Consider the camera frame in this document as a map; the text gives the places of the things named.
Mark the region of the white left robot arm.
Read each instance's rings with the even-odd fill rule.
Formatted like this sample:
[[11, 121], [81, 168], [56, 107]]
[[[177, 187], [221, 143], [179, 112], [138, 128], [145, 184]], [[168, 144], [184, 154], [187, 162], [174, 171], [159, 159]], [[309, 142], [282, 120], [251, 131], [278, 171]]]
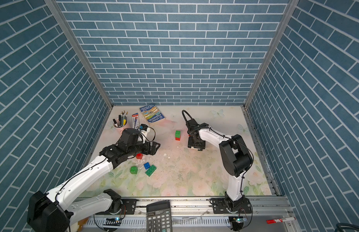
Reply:
[[102, 176], [138, 154], [155, 155], [160, 144], [149, 140], [152, 130], [145, 124], [139, 129], [126, 128], [117, 143], [104, 147], [86, 167], [64, 183], [43, 193], [37, 191], [29, 199], [27, 223], [36, 232], [67, 232], [71, 225], [100, 212], [125, 212], [121, 196], [107, 189], [96, 197], [74, 201]]

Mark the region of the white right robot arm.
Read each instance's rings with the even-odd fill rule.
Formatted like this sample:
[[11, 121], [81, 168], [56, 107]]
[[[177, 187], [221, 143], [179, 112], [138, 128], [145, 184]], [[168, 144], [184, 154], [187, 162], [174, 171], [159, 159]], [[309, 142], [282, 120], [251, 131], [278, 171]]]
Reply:
[[189, 135], [188, 148], [203, 151], [208, 142], [220, 150], [222, 164], [229, 174], [223, 205], [231, 213], [243, 210], [245, 214], [252, 214], [253, 206], [244, 194], [243, 184], [245, 174], [254, 163], [254, 156], [243, 138], [239, 134], [230, 136], [216, 131], [207, 123], [199, 124], [186, 110], [181, 113]]

